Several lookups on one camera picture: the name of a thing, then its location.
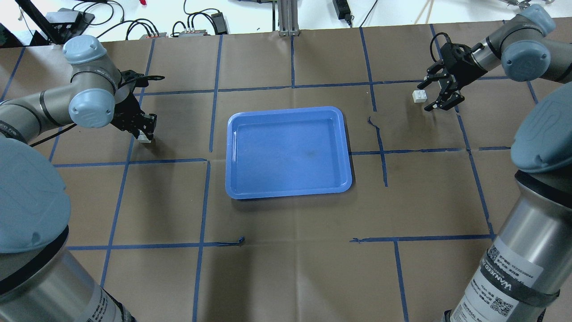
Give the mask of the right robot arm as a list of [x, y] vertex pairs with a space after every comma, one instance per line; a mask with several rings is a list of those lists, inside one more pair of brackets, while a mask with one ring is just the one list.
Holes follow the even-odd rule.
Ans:
[[539, 322], [571, 274], [571, 44], [548, 39], [556, 24], [542, 6], [521, 12], [468, 47], [449, 39], [417, 86], [441, 88], [426, 111], [464, 101], [460, 90], [498, 66], [513, 81], [560, 87], [540, 100], [517, 130], [511, 160], [520, 196], [464, 295], [441, 322]]

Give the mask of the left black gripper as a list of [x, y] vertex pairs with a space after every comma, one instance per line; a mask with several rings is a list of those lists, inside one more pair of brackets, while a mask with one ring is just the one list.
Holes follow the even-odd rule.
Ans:
[[134, 138], [139, 131], [143, 131], [146, 141], [155, 138], [157, 122], [156, 114], [146, 114], [141, 110], [139, 101], [135, 97], [135, 88], [146, 88], [150, 81], [157, 81], [157, 75], [143, 75], [133, 70], [121, 72], [121, 81], [118, 85], [117, 103], [114, 108], [112, 125], [121, 131], [131, 133]]

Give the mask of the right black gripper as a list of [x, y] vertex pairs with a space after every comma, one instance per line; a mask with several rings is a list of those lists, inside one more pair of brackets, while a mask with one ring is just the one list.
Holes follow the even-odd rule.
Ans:
[[433, 82], [438, 82], [441, 86], [439, 96], [424, 107], [425, 111], [450, 110], [462, 103], [463, 95], [458, 90], [481, 77], [481, 67], [467, 45], [447, 42], [441, 47], [441, 54], [442, 59], [428, 68], [427, 75], [416, 87], [424, 90]]

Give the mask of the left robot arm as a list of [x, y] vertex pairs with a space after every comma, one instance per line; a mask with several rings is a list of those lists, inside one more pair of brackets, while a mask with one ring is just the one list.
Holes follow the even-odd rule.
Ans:
[[48, 130], [109, 124], [150, 143], [156, 114], [135, 88], [164, 76], [119, 71], [102, 43], [80, 35], [63, 45], [70, 82], [1, 103], [1, 290], [3, 322], [135, 322], [66, 247], [66, 185], [30, 142]]

